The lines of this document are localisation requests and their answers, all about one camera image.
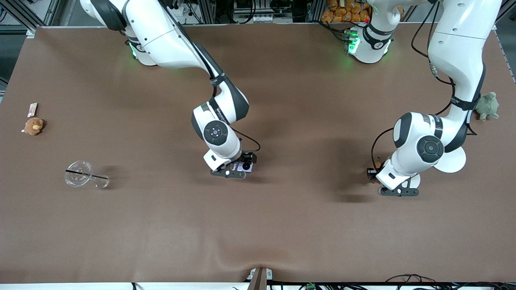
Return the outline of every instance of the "brown tabletop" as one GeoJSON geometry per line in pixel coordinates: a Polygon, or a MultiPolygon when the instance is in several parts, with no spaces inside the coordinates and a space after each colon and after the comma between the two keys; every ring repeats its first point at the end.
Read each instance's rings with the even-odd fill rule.
{"type": "Polygon", "coordinates": [[[416,27],[375,65],[315,24],[188,28],[249,99],[234,127],[262,150],[245,180],[202,158],[190,115],[211,95],[204,71],[144,67],[107,29],[37,30],[0,104],[0,281],[241,281],[256,266],[284,281],[515,281],[516,99],[494,34],[482,92],[500,119],[472,122],[466,167],[425,171],[412,198],[365,176],[378,133],[450,99],[410,48],[416,27]],[[32,102],[46,120],[35,137],[20,133],[32,102]],[[76,160],[111,189],[68,186],[76,160]]]}

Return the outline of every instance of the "floor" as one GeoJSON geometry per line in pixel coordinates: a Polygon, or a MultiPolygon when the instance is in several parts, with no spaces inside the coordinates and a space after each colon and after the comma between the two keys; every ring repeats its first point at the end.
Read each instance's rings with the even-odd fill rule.
{"type": "MultiPolygon", "coordinates": [[[[64,26],[102,26],[102,24],[88,16],[80,6],[79,0],[63,0],[64,4],[62,17],[57,21],[58,25],[64,26]]],[[[426,16],[430,5],[421,5],[410,18],[410,22],[420,22],[426,16]]],[[[516,68],[516,22],[511,21],[509,16],[516,13],[516,9],[509,12],[497,24],[497,34],[500,43],[505,51],[508,65],[516,68]]],[[[14,65],[22,48],[25,36],[0,35],[0,76],[9,79],[14,65]]],[[[0,91],[5,88],[0,84],[0,91]]]]}

